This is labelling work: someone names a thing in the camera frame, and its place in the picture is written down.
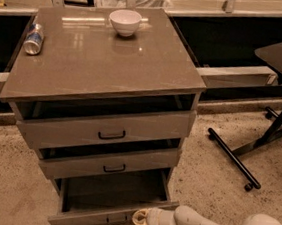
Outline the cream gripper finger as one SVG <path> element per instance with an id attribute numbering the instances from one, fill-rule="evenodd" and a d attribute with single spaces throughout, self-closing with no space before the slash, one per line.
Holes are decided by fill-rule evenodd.
<path id="1" fill-rule="evenodd" d="M 147 216 L 148 216 L 149 210 L 144 208 L 140 209 L 139 211 L 136 211 L 132 215 L 132 222 L 135 225 L 147 225 Z"/>

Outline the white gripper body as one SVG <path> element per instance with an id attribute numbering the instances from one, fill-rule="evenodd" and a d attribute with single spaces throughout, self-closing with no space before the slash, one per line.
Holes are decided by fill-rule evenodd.
<path id="1" fill-rule="evenodd" d="M 159 225 L 159 215 L 161 214 L 162 209 L 150 208 L 149 213 L 147 213 L 146 224 L 147 225 Z"/>

